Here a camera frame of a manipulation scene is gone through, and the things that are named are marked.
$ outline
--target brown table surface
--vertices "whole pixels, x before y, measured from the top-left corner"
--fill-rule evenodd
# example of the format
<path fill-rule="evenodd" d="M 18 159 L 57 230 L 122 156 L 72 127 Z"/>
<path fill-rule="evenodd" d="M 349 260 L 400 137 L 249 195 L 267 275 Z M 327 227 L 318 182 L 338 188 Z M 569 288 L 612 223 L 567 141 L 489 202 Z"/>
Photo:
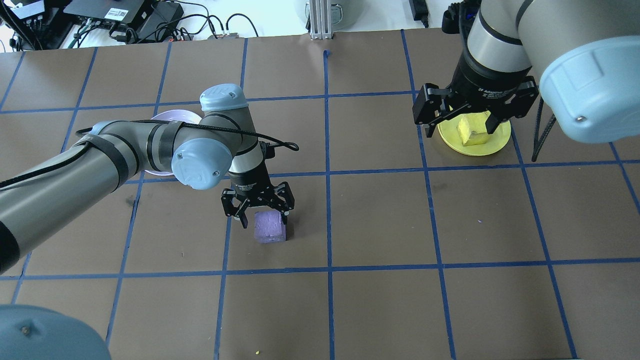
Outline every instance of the brown table surface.
<path fill-rule="evenodd" d="M 0 302 L 79 318 L 114 359 L 637 358 L 639 139 L 557 128 L 532 164 L 535 111 L 492 156 L 423 138 L 412 95 L 459 55 L 438 29 L 0 54 L 3 179 L 101 120 L 202 114 L 219 83 L 301 147 L 268 161 L 289 241 L 227 220 L 226 182 L 136 176 L 0 276 Z"/>

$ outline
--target electronic equipment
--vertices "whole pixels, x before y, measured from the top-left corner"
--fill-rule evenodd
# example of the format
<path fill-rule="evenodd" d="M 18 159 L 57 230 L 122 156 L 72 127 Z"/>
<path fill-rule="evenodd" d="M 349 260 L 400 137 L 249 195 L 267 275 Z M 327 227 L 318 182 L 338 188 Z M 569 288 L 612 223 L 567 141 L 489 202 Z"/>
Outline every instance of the electronic equipment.
<path fill-rule="evenodd" d="M 65 13 L 77 17 L 76 24 L 87 19 L 99 20 L 102 29 L 126 31 L 138 29 L 152 13 L 153 0 L 72 0 Z"/>
<path fill-rule="evenodd" d="M 142 42 L 162 42 L 168 38 L 178 26 L 178 21 L 184 15 L 182 6 L 178 3 L 167 3 L 161 1 L 153 7 L 153 12 L 146 19 L 138 31 L 138 38 L 145 39 Z M 162 31 L 158 31 L 157 35 L 153 33 L 163 24 L 168 23 L 168 27 Z"/>

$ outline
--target wire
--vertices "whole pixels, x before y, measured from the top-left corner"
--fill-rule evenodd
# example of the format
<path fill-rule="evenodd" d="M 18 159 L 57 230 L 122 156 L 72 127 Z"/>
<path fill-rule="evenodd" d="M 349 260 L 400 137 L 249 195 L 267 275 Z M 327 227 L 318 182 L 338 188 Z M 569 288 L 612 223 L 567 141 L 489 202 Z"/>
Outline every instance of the wire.
<path fill-rule="evenodd" d="M 86 30 L 82 33 L 80 33 L 80 35 L 84 35 L 82 37 L 82 39 L 80 39 L 80 41 L 78 41 L 78 48 L 80 48 L 80 45 L 82 45 L 82 43 L 84 42 L 84 40 L 86 39 L 87 36 L 89 36 L 89 33 L 92 32 L 93 30 L 97 29 L 100 26 L 100 24 L 96 24 L 94 26 L 92 26 L 91 28 L 89 28 L 89 30 Z"/>
<path fill-rule="evenodd" d="M 164 29 L 168 29 L 170 25 L 172 25 L 172 24 L 177 24 L 178 22 L 180 22 L 180 21 L 182 21 L 182 20 L 184 20 L 184 19 L 188 19 L 188 18 L 190 18 L 190 17 L 203 17 L 203 18 L 205 18 L 205 19 L 206 19 L 206 21 L 207 21 L 205 24 L 203 24 L 203 26 L 200 28 L 200 30 L 198 30 L 198 32 L 196 32 L 195 34 L 197 34 L 197 33 L 201 32 L 201 31 L 204 29 L 204 26 L 206 26 L 207 24 L 209 24 L 211 27 L 213 27 L 213 24 L 211 23 L 210 18 L 208 18 L 208 17 L 207 17 L 207 16 L 205 16 L 205 15 L 199 14 L 199 13 L 194 13 L 194 14 L 191 14 L 191 15 L 187 15 L 187 16 L 185 16 L 185 17 L 181 17 L 181 18 L 179 18 L 179 19 L 172 20 L 172 21 L 167 22 L 166 24 L 163 24 L 163 25 L 162 25 L 162 23 L 158 24 L 158 28 L 157 28 L 154 32 L 152 32 L 151 34 L 149 34 L 149 35 L 145 36 L 144 38 L 141 38 L 141 39 L 140 39 L 140 40 L 138 40 L 135 44 L 140 44 L 140 43 L 142 43 L 143 41 L 147 40 L 148 38 L 150 38 L 150 37 L 152 37 L 152 36 L 153 36 L 153 37 L 157 37 L 158 32 L 160 32 L 160 31 L 162 31 L 162 30 L 164 30 Z"/>
<path fill-rule="evenodd" d="M 63 160 L 57 164 L 49 165 L 48 167 L 39 168 L 38 170 L 34 170 L 32 172 L 28 172 L 26 174 L 22 174 L 16 177 L 13 177 L 9 180 L 0 181 L 0 189 L 6 188 L 7 186 L 11 186 L 13 184 L 20 183 L 22 181 L 32 179 L 36 176 L 44 175 L 46 173 L 58 170 L 60 168 L 66 167 L 67 165 L 73 163 L 75 160 L 78 160 L 82 155 L 84 155 L 90 148 L 89 144 L 85 144 L 83 148 L 78 151 L 77 154 L 73 155 L 69 159 Z"/>
<path fill-rule="evenodd" d="M 143 122 L 143 123 L 151 123 L 151 124 L 166 124 L 166 121 L 162 121 L 162 120 L 134 120 L 132 122 Z M 278 144 L 277 147 L 286 147 L 289 150 L 292 151 L 299 151 L 300 147 L 298 146 L 298 144 L 294 143 L 294 142 L 284 142 L 282 140 L 278 140 L 276 138 L 273 138 L 269 135 L 264 135 L 264 134 L 260 134 L 260 133 L 255 133 L 253 131 L 246 131 L 246 130 L 239 130 L 239 129 L 230 129 L 228 127 L 219 127 L 219 126 L 209 126 L 209 125 L 201 125 L 201 124 L 188 124 L 188 123 L 183 123 L 182 126 L 184 127 L 190 127 L 192 129 L 200 129 L 200 130 L 209 130 L 209 131 L 221 131 L 223 133 L 234 133 L 234 134 L 240 134 L 240 135 L 247 135 L 247 136 L 255 136 L 257 138 L 263 138 L 263 139 L 267 139 L 270 140 L 272 142 L 275 142 Z"/>
<path fill-rule="evenodd" d="M 0 1 L 0 17 L 5 18 L 7 23 L 14 30 L 14 32 L 16 32 L 19 37 L 23 38 L 23 40 L 26 41 L 27 44 L 29 44 L 33 50 L 42 50 L 42 49 L 44 49 L 42 47 L 42 44 L 40 43 L 40 39 L 38 39 L 38 37 L 35 35 L 35 33 L 33 34 L 33 38 L 36 40 L 36 43 L 31 42 L 31 39 L 26 36 L 26 33 L 23 31 L 24 29 L 21 27 L 21 26 L 24 26 L 24 25 L 22 25 L 22 24 L 18 25 L 18 22 L 16 22 L 16 20 L 20 21 L 20 19 L 18 19 L 15 16 L 13 10 L 11 10 L 7 6 L 7 4 L 4 3 L 4 1 Z"/>
<path fill-rule="evenodd" d="M 235 13 L 235 14 L 231 15 L 231 16 L 227 19 L 227 24 L 226 24 L 226 25 L 227 25 L 227 26 L 226 26 L 227 31 L 229 31 L 229 20 L 231 20 L 231 19 L 232 19 L 233 17 L 235 17 L 235 16 L 242 16 L 242 17 L 244 17 L 245 19 L 249 20 L 249 24 L 251 24 L 251 27 L 253 28 L 253 31 L 255 32 L 255 37 L 257 37 L 257 38 L 258 38 L 258 37 L 260 37 L 260 35 L 258 35 L 258 31 L 255 29 L 255 26 L 253 25 L 253 21 L 251 21 L 251 19 L 249 19 L 249 16 L 247 16 L 247 15 L 245 15 L 245 14 L 243 14 L 243 13 Z"/>
<path fill-rule="evenodd" d="M 540 133 L 540 120 L 542 118 L 542 107 L 544 104 L 545 101 L 542 99 L 542 97 L 540 97 L 540 102 L 538 103 L 538 113 L 536 114 L 535 134 L 533 138 L 533 154 L 531 155 L 531 161 L 534 163 L 538 160 L 538 155 L 542 150 L 542 145 L 544 145 L 545 140 L 551 132 L 551 128 L 556 123 L 556 116 L 551 115 L 551 119 L 549 119 L 549 122 L 547 122 L 547 126 L 545 126 L 545 129 L 542 131 L 542 135 L 538 138 L 538 134 Z"/>

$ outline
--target black cable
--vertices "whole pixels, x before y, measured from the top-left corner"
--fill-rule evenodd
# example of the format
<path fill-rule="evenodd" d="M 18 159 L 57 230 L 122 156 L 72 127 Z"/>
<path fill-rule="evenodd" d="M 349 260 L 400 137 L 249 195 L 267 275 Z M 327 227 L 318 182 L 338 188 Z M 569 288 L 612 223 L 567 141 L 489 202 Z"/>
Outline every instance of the black cable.
<path fill-rule="evenodd" d="M 213 35 L 213 37 L 214 37 L 214 38 L 216 38 L 216 39 L 217 39 L 217 38 L 218 38 L 218 36 L 216 35 L 216 28 L 213 26 L 213 23 L 211 22 L 211 18 L 212 18 L 212 17 L 213 17 L 213 18 L 215 18 L 216 20 L 218 20 L 218 22 L 220 23 L 220 30 L 221 30 L 221 31 L 224 31 L 224 29 L 225 29 L 225 28 L 224 28 L 224 26 L 222 25 L 222 20 L 220 20 L 220 18 L 219 18 L 219 17 L 217 17 L 217 16 L 215 16 L 215 15 L 211 15 L 211 14 L 209 13 L 209 9 L 208 9 L 206 6 L 202 5 L 202 4 L 198 4 L 198 3 L 190 3 L 190 2 L 188 2 L 188 1 L 180 1 L 180 0 L 157 0 L 157 2 L 158 2 L 158 3 L 159 3 L 160 1 L 164 1 L 164 2 L 166 2 L 166 3 L 179 3 L 179 4 L 196 5 L 196 6 L 200 6 L 201 8 L 203 8 L 203 9 L 207 12 L 207 17 L 206 17 L 207 21 L 206 21 L 206 22 L 202 25 L 202 27 L 200 27 L 200 29 L 199 29 L 198 31 L 196 31 L 195 33 L 188 33 L 188 32 L 187 32 L 187 34 L 188 34 L 189 36 L 191 36 L 191 35 L 197 35 L 197 34 L 201 33 L 201 32 L 202 32 L 202 30 L 204 29 L 204 27 L 205 27 L 206 25 L 209 25 L 209 30 L 211 30 L 211 34 Z M 169 25 L 169 23 L 171 23 L 170 21 L 166 20 L 164 17 L 162 17 L 162 18 L 163 18 L 163 20 L 165 21 L 165 24 L 167 24 L 167 26 Z"/>
<path fill-rule="evenodd" d="M 228 19 L 227 19 L 227 23 L 226 23 L 226 29 L 227 31 L 229 30 L 229 20 L 231 20 L 233 17 L 235 16 L 242 16 L 245 19 L 249 20 L 249 24 L 251 24 L 251 27 L 253 28 L 253 31 L 255 32 L 255 37 L 260 37 L 260 35 L 258 35 L 258 31 L 255 29 L 255 26 L 253 25 L 253 21 L 251 21 L 251 19 L 249 19 L 249 16 L 243 14 L 243 13 L 235 13 L 233 15 L 231 15 Z"/>
<path fill-rule="evenodd" d="M 175 20 L 172 20 L 172 21 L 170 21 L 170 22 L 167 22 L 166 24 L 164 24 L 164 25 L 162 25 L 162 26 L 160 26 L 160 24 L 158 24 L 158 26 L 160 26 L 160 27 L 158 27 L 158 28 L 157 28 L 154 32 L 152 32 L 151 34 L 149 34 L 149 35 L 145 36 L 144 38 L 141 38 L 139 41 L 137 41 L 137 42 L 136 42 L 136 44 L 140 44 L 142 41 L 147 40 L 148 38 L 150 38 L 150 37 L 152 37 L 152 36 L 157 36 L 157 34 L 158 34 L 158 32 L 159 32 L 159 31 L 162 31 L 162 30 L 164 30 L 164 29 L 167 29 L 167 28 L 169 28 L 169 26 L 170 26 L 170 25 L 172 25 L 172 24 L 177 24 L 178 22 L 180 22 L 180 21 L 182 21 L 182 20 L 184 20 L 184 19 L 188 19 L 188 18 L 190 18 L 190 17 L 204 17 L 204 18 L 206 18 L 206 19 L 207 19 L 207 23 L 211 24 L 211 20 L 210 20 L 208 17 L 206 17 L 205 15 L 202 15 L 202 14 L 199 14 L 199 13 L 194 13 L 194 14 L 187 15 L 187 16 L 185 16 L 185 17 L 181 17 L 181 18 L 179 18 L 179 19 L 175 19 Z"/>
<path fill-rule="evenodd" d="M 35 43 L 31 41 L 31 39 L 24 32 L 23 26 L 24 24 L 19 24 L 21 21 L 5 3 L 4 1 L 0 1 L 0 17 L 2 17 L 7 24 L 13 29 L 14 32 L 18 34 L 19 37 L 23 38 L 33 50 L 42 50 L 42 44 L 40 43 L 40 39 L 33 34 L 33 38 L 35 39 Z"/>
<path fill-rule="evenodd" d="M 132 122 L 143 122 L 143 123 L 150 123 L 150 124 L 166 124 L 166 121 L 162 121 L 162 120 L 134 120 Z M 278 140 L 276 138 L 273 138 L 269 135 L 264 135 L 264 134 L 260 134 L 260 133 L 255 133 L 253 131 L 246 131 L 246 130 L 239 130 L 239 129 L 230 129 L 228 127 L 219 127 L 219 126 L 209 126 L 209 125 L 201 125 L 201 124 L 188 124 L 188 123 L 183 123 L 182 126 L 184 127 L 190 127 L 192 129 L 200 129 L 200 130 L 208 130 L 208 131 L 221 131 L 223 133 L 233 133 L 233 134 L 240 134 L 240 135 L 247 135 L 247 136 L 255 136 L 257 138 L 263 138 L 263 139 L 267 139 L 270 140 L 272 142 L 275 142 L 278 144 L 278 147 L 282 146 L 282 147 L 286 147 L 289 150 L 292 151 L 298 151 L 300 150 L 300 147 L 298 146 L 298 144 L 294 143 L 294 142 L 284 142 L 282 140 Z"/>
<path fill-rule="evenodd" d="M 215 16 L 215 15 L 209 15 L 209 16 L 208 16 L 208 18 L 215 18 L 215 19 L 220 23 L 220 30 L 221 30 L 221 31 L 224 31 L 224 30 L 225 30 L 225 27 L 224 27 L 224 26 L 222 26 L 222 20 L 220 20 L 220 18 L 219 18 L 219 17 L 217 17 L 217 16 Z"/>
<path fill-rule="evenodd" d="M 545 129 L 542 131 L 542 135 L 538 138 L 538 134 L 540 133 L 540 120 L 542 118 L 542 107 L 544 103 L 545 101 L 542 99 L 542 97 L 540 97 L 540 102 L 538 103 L 538 113 L 536 114 L 535 134 L 533 138 L 533 154 L 531 155 L 531 161 L 534 163 L 538 160 L 538 155 L 542 150 L 542 145 L 544 145 L 545 140 L 551 132 L 551 128 L 556 123 L 556 116 L 551 115 L 549 122 L 547 122 L 547 126 L 545 126 Z"/>
<path fill-rule="evenodd" d="M 32 179 L 36 176 L 44 175 L 46 173 L 55 171 L 57 169 L 66 167 L 67 165 L 73 163 L 75 160 L 78 160 L 82 155 L 84 155 L 89 150 L 89 147 L 90 147 L 89 144 L 84 145 L 83 148 L 80 151 L 78 151 L 77 154 L 57 164 L 49 165 L 48 167 L 44 167 L 44 168 L 39 168 L 38 170 L 34 170 L 32 172 L 28 172 L 27 174 L 22 174 L 22 175 L 13 177 L 9 180 L 0 181 L 0 189 L 6 188 L 7 186 L 11 186 L 13 184 L 20 183 L 28 179 Z"/>
<path fill-rule="evenodd" d="M 97 29 L 100 26 L 100 24 L 98 25 L 94 25 L 92 27 L 90 27 L 89 29 L 83 31 L 82 33 L 80 33 L 80 35 L 84 35 L 82 37 L 82 39 L 80 39 L 78 41 L 78 48 L 80 48 L 80 45 L 82 45 L 82 43 L 84 42 L 84 40 L 86 39 L 87 36 L 89 36 L 89 33 L 92 32 L 93 30 Z"/>
<path fill-rule="evenodd" d="M 160 2 L 160 1 L 165 1 L 165 2 L 167 2 L 167 3 L 179 3 L 179 4 L 186 4 L 186 5 L 196 5 L 196 6 L 199 6 L 199 7 L 201 7 L 201 8 L 204 8 L 204 10 L 207 12 L 207 18 L 209 18 L 209 17 L 212 17 L 212 16 L 213 16 L 213 17 L 215 17 L 216 19 L 218 19 L 218 21 L 220 22 L 220 30 L 224 30 L 224 27 L 222 26 L 222 21 L 220 21 L 220 19 L 219 19 L 217 16 L 215 16 L 215 15 L 210 15 L 210 14 L 209 14 L 209 8 L 208 8 L 208 7 L 206 7 L 206 6 L 204 6 L 203 4 L 190 3 L 190 2 L 188 2 L 188 1 L 181 1 L 181 0 L 158 0 L 158 2 Z M 215 30 L 213 29 L 213 27 L 212 27 L 212 26 L 213 26 L 213 24 L 211 24 L 211 25 L 210 25 L 211 33 L 215 33 Z"/>

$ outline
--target blue tape line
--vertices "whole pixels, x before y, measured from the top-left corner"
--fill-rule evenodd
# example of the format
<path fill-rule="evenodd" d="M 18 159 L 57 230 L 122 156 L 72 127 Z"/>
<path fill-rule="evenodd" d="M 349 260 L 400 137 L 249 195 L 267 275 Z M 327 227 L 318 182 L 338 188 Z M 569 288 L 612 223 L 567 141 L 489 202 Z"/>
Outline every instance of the blue tape line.
<path fill-rule="evenodd" d="M 488 169 L 498 169 L 498 168 L 519 168 L 519 165 L 516 164 L 506 164 L 506 165 L 462 165 L 456 167 L 429 167 L 429 171 L 459 171 L 459 170 L 488 170 Z"/>
<path fill-rule="evenodd" d="M 9 80 L 9 85 L 7 85 L 6 90 L 4 91 L 4 95 L 2 96 L 2 102 L 0 102 L 0 110 L 2 110 L 4 103 L 6 102 L 6 98 L 9 97 L 9 91 L 13 86 L 13 82 L 15 81 L 15 78 L 18 76 L 18 70 L 20 70 L 20 66 L 22 65 L 22 61 L 24 60 L 25 54 L 26 54 L 26 51 L 23 51 L 22 54 L 20 55 L 20 60 L 18 60 L 18 64 L 16 64 L 15 66 L 15 70 L 13 71 L 13 75 L 11 76 L 11 80 Z"/>
<path fill-rule="evenodd" d="M 411 67 L 411 58 L 409 57 L 409 47 L 406 45 L 406 36 L 404 35 L 404 29 L 400 30 L 400 36 L 402 37 L 402 46 L 404 48 L 404 58 L 406 59 L 406 68 L 409 70 L 409 80 L 411 83 L 410 94 L 415 94 L 415 83 L 413 82 L 413 69 Z"/>
<path fill-rule="evenodd" d="M 584 166 L 593 166 L 593 165 L 614 165 L 617 164 L 614 160 L 603 160 L 603 161 L 567 161 L 560 163 L 530 163 L 524 164 L 524 167 L 584 167 Z"/>
<path fill-rule="evenodd" d="M 516 134 L 515 134 L 515 131 L 513 131 L 513 128 L 511 128 L 511 137 L 513 138 L 513 146 L 516 150 L 516 155 L 518 156 L 518 162 L 521 165 L 522 177 L 524 179 L 525 187 L 527 188 L 527 194 L 529 196 L 529 202 L 531 203 L 531 210 L 533 211 L 533 217 L 536 221 L 536 227 L 538 228 L 540 243 L 542 244 L 542 251 L 545 253 L 545 260 L 547 262 L 547 268 L 549 270 L 549 277 L 551 278 L 551 285 L 553 286 L 554 293 L 556 295 L 556 302 L 557 302 L 558 310 L 560 311 L 560 317 L 562 319 L 564 333 L 566 335 L 567 343 L 569 345 L 569 350 L 571 351 L 571 356 L 574 359 L 577 359 L 578 355 L 575 350 L 575 344 L 573 343 L 571 329 L 569 328 L 569 321 L 567 320 L 566 313 L 564 311 L 564 304 L 562 301 L 562 297 L 560 296 L 560 289 L 558 287 L 558 283 L 556 280 L 556 272 L 554 271 L 553 263 L 551 262 L 551 256 L 549 255 L 549 249 L 547 247 L 547 240 L 545 239 L 545 234 L 542 230 L 542 223 L 540 222 L 540 216 L 538 214 L 536 200 L 534 199 L 533 191 L 531 190 L 529 176 L 527 175 L 527 168 L 524 166 L 524 162 L 522 161 L 522 153 L 520 152 L 520 146 L 518 146 L 518 138 L 516 137 Z"/>
<path fill-rule="evenodd" d="M 421 172 L 423 168 L 380 168 L 368 170 L 334 170 L 331 175 L 350 175 L 350 174 L 387 174 L 393 172 Z"/>
<path fill-rule="evenodd" d="M 640 258 L 603 258 L 603 259 L 552 260 L 551 263 L 554 264 L 554 265 L 640 263 Z"/>
<path fill-rule="evenodd" d="M 160 106 L 175 106 L 175 105 L 199 105 L 200 101 L 171 101 L 171 102 L 160 102 Z"/>
<path fill-rule="evenodd" d="M 123 104 L 123 105 L 100 105 L 100 106 L 80 106 L 78 110 L 105 110 L 105 109 L 124 109 L 124 108 L 146 108 L 155 106 L 154 102 L 145 104 Z"/>
<path fill-rule="evenodd" d="M 27 272 L 27 266 L 29 266 L 29 260 L 31 260 L 31 253 L 27 254 L 26 258 L 24 259 L 24 264 L 22 264 L 22 272 L 20 273 L 18 282 L 15 285 L 15 290 L 13 291 L 13 297 L 11 298 L 12 304 L 15 304 L 16 301 L 18 301 L 18 294 L 20 293 L 20 288 L 22 287 L 22 282 L 24 281 L 24 276 Z"/>
<path fill-rule="evenodd" d="M 551 260 L 553 265 L 603 265 L 640 263 L 640 258 L 602 258 L 602 259 L 565 259 Z M 445 269 L 457 268 L 506 268 L 518 266 L 546 266 L 547 261 L 499 261 L 489 263 L 443 263 Z M 400 264 L 400 265 L 355 265 L 332 266 L 332 272 L 362 272 L 362 271 L 394 271 L 394 270 L 435 270 L 438 264 Z M 227 275 L 256 275 L 256 274 L 298 274 L 328 272 L 328 266 L 305 268 L 265 268 L 248 270 L 227 270 Z M 130 272 L 124 274 L 54 274 L 54 275 L 25 275 L 24 280 L 72 280 L 72 279 L 138 279 L 149 277 L 194 277 L 219 276 L 222 270 L 186 271 L 186 272 Z M 0 281 L 15 281 L 17 276 L 0 276 Z"/>
<path fill-rule="evenodd" d="M 84 76 L 84 83 L 82 84 L 82 88 L 80 89 L 80 95 L 78 95 L 78 100 L 76 102 L 76 108 L 74 110 L 74 114 L 71 116 L 71 121 L 69 122 L 69 127 L 67 128 L 67 134 L 65 135 L 65 141 L 62 143 L 62 148 L 60 152 L 64 152 L 67 148 L 67 144 L 69 143 L 69 137 L 71 137 L 71 130 L 74 128 L 74 124 L 76 123 L 76 117 L 78 115 L 78 107 L 80 107 L 80 102 L 82 101 L 82 97 L 84 96 L 84 91 L 86 90 L 86 85 L 89 82 L 89 76 L 91 76 L 91 70 L 93 69 L 93 64 L 95 63 L 95 56 L 98 54 L 98 47 L 93 48 L 93 55 L 91 57 L 91 62 L 89 63 L 89 68 L 86 71 L 86 75 Z"/>
<path fill-rule="evenodd" d="M 334 266 L 334 272 L 437 269 L 438 264 Z"/>
<path fill-rule="evenodd" d="M 280 97 L 252 97 L 247 101 L 279 101 L 279 100 L 301 100 L 301 99 L 324 99 L 326 95 L 299 95 L 299 96 L 280 96 Z"/>
<path fill-rule="evenodd" d="M 335 360 L 335 327 L 333 321 L 333 247 L 331 230 L 331 165 L 330 165 L 330 132 L 329 132 L 329 61 L 331 51 L 323 51 L 324 75 L 324 170 L 326 179 L 326 264 L 327 299 L 329 316 L 329 359 Z"/>
<path fill-rule="evenodd" d="M 636 205 L 636 210 L 638 214 L 640 214 L 640 201 L 638 201 L 638 196 L 636 195 L 634 186 L 631 184 L 631 180 L 627 175 L 627 170 L 625 169 L 625 166 L 622 164 L 622 160 L 620 160 L 620 155 L 618 154 L 618 150 L 616 150 L 615 145 L 613 145 L 612 142 L 610 142 L 609 145 L 611 146 L 611 151 L 613 152 L 613 156 L 616 158 L 616 163 L 620 166 L 620 170 L 622 170 L 622 177 L 625 178 L 625 182 L 627 183 L 627 188 L 629 189 L 631 198 L 634 200 L 634 204 Z"/>
<path fill-rule="evenodd" d="M 178 179 L 173 176 L 167 176 L 159 179 L 145 179 L 145 183 L 173 183 L 176 181 L 178 181 Z"/>
<path fill-rule="evenodd" d="M 310 267 L 310 268 L 276 268 L 276 269 L 251 269 L 251 270 L 227 270 L 227 275 L 257 275 L 257 274 L 298 274 L 301 272 L 327 272 L 329 268 Z"/>
<path fill-rule="evenodd" d="M 229 261 L 229 242 L 231 239 L 231 218 L 227 218 L 227 232 L 225 233 L 225 252 L 222 257 L 222 271 L 220 272 L 220 295 L 218 297 L 218 316 L 216 320 L 216 339 L 213 346 L 213 359 L 220 358 L 220 338 L 222 337 L 222 314 L 225 305 L 225 287 L 227 285 L 227 267 Z"/>
<path fill-rule="evenodd" d="M 160 98 L 162 98 L 162 90 L 164 88 L 164 79 L 166 77 L 166 70 L 169 67 L 169 59 L 171 58 L 171 45 L 169 42 L 166 47 L 166 56 L 164 58 L 164 67 L 162 69 L 162 75 L 160 76 L 160 86 L 158 86 L 158 95 L 156 97 L 156 104 L 154 107 L 154 116 L 158 115 L 158 107 L 160 106 Z"/>
<path fill-rule="evenodd" d="M 242 51 L 242 70 L 240 71 L 240 88 L 244 89 L 244 71 L 246 70 L 246 52 L 249 47 L 249 39 L 244 38 L 244 48 Z"/>
<path fill-rule="evenodd" d="M 390 96 L 390 95 L 410 95 L 411 91 L 384 91 L 384 92 L 355 92 L 351 94 L 329 94 L 328 97 L 366 97 L 366 96 Z"/>
<path fill-rule="evenodd" d="M 508 268 L 514 266 L 546 266 L 546 261 L 502 261 L 496 263 L 453 263 L 442 264 L 445 269 L 463 268 Z"/>
<path fill-rule="evenodd" d="M 77 280 L 77 279 L 117 279 L 118 274 L 56 274 L 25 275 L 25 280 Z"/>
<path fill-rule="evenodd" d="M 48 108 L 48 109 L 33 109 L 33 110 L 6 110 L 0 111 L 0 114 L 30 114 L 30 113 L 54 113 L 57 111 L 74 111 L 76 108 Z"/>
<path fill-rule="evenodd" d="M 145 173 L 140 173 L 140 179 L 138 180 L 138 191 L 136 192 L 136 200 L 133 203 L 133 209 L 131 209 L 131 219 L 129 221 L 129 229 L 127 230 L 127 241 L 125 241 L 124 251 L 122 252 L 122 262 L 120 263 L 120 273 L 118 276 L 118 284 L 116 285 L 116 292 L 113 296 L 113 306 L 111 307 L 111 315 L 109 316 L 109 325 L 107 327 L 107 337 L 105 342 L 109 346 L 111 341 L 111 335 L 113 335 L 113 323 L 116 319 L 116 311 L 118 310 L 118 303 L 120 301 L 120 290 L 122 289 L 122 279 L 125 267 L 127 265 L 127 258 L 129 257 L 129 247 L 131 246 L 131 237 L 133 236 L 133 227 L 136 223 L 136 215 L 138 214 L 138 206 L 140 205 L 140 195 L 142 194 L 142 186 L 144 185 Z"/>
<path fill-rule="evenodd" d="M 413 83 L 413 70 L 411 68 L 411 58 L 409 57 L 409 49 L 406 44 L 406 37 L 404 30 L 400 30 L 402 37 L 404 57 L 406 58 L 406 66 L 408 69 L 409 82 L 411 84 L 413 101 L 415 101 L 415 84 Z M 416 126 L 418 135 L 418 144 L 420 145 L 420 156 L 422 158 L 422 167 L 424 171 L 424 182 L 427 190 L 427 200 L 429 203 L 429 216 L 431 217 L 431 231 L 433 233 L 433 245 L 436 252 L 436 260 L 438 263 L 438 277 L 440 279 L 440 292 L 442 293 L 442 307 L 444 310 L 445 325 L 447 327 L 447 336 L 449 338 L 449 352 L 451 353 L 451 359 L 456 360 L 456 346 L 453 341 L 453 329 L 451 327 L 451 314 L 449 312 L 449 299 L 447 296 L 447 285 L 444 278 L 444 267 L 442 264 L 442 254 L 440 253 L 440 240 L 438 239 L 438 227 L 436 225 L 436 216 L 433 209 L 433 196 L 431 193 L 431 181 L 429 180 L 429 167 L 427 164 L 427 157 L 424 152 L 424 142 L 422 141 L 421 127 Z"/>

